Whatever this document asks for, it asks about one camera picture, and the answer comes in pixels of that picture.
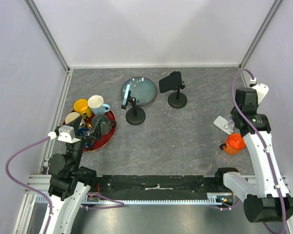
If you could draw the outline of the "light blue phone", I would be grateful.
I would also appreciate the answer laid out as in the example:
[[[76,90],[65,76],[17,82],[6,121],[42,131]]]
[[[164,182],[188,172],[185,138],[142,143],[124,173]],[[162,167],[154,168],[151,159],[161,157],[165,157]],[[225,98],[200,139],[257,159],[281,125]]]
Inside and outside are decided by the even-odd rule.
[[[122,105],[121,105],[121,108],[122,108],[123,110],[125,110],[125,109],[127,108],[127,105],[128,105],[128,103],[129,103],[129,100],[131,99],[131,97],[130,97],[130,94],[131,94],[130,87],[131,87],[131,85],[128,84],[128,85],[126,86],[126,89],[125,89],[125,94],[124,94],[124,98],[123,98],[123,103],[122,103]]]

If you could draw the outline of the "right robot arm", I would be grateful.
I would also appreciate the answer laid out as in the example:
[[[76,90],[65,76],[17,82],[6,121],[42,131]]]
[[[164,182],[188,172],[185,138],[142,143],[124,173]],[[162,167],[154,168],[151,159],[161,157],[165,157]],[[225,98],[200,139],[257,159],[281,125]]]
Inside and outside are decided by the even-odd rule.
[[[236,168],[219,168],[215,173],[215,189],[220,192],[230,189],[243,202],[249,222],[287,221],[293,215],[293,197],[278,170],[268,118],[257,113],[257,91],[237,88],[234,101],[231,116],[251,156],[256,185],[247,182]]]

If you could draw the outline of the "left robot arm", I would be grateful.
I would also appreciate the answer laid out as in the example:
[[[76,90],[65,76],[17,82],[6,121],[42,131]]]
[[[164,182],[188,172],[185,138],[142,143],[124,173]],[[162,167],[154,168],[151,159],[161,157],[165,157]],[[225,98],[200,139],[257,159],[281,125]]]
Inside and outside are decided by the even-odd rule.
[[[97,188],[96,171],[81,167],[80,162],[86,144],[102,138],[104,118],[99,116],[83,134],[78,134],[81,117],[48,133],[51,140],[65,143],[66,152],[53,154],[48,160],[51,178],[45,198],[49,211],[42,223],[42,234],[69,234],[83,198]]]

